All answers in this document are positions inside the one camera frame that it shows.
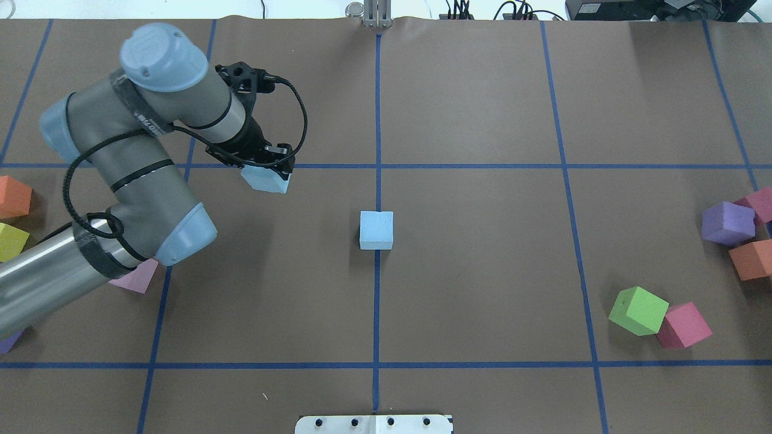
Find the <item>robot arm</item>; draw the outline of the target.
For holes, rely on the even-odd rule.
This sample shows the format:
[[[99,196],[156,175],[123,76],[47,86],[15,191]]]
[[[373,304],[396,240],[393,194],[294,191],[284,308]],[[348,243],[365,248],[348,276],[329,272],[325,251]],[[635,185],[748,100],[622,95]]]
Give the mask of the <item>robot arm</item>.
[[[42,113],[41,135],[67,164],[60,194],[69,222],[2,261],[2,338],[149,259],[173,266],[216,239],[163,136],[198,141],[254,189],[286,192],[307,132],[297,145],[272,143],[253,113],[278,86],[292,91],[307,127],[287,78],[244,61],[212,65],[182,30],[156,22],[123,41],[107,77]]]

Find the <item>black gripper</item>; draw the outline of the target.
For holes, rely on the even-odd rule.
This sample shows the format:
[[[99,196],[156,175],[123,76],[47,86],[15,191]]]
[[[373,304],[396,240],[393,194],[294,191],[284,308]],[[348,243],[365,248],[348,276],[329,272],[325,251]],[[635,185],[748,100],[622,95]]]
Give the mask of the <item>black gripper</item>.
[[[243,168],[244,162],[268,167],[284,181],[289,181],[295,164],[295,151],[289,143],[271,145],[265,139],[262,128],[249,118],[239,132],[215,147],[207,145],[205,152],[227,166]]]

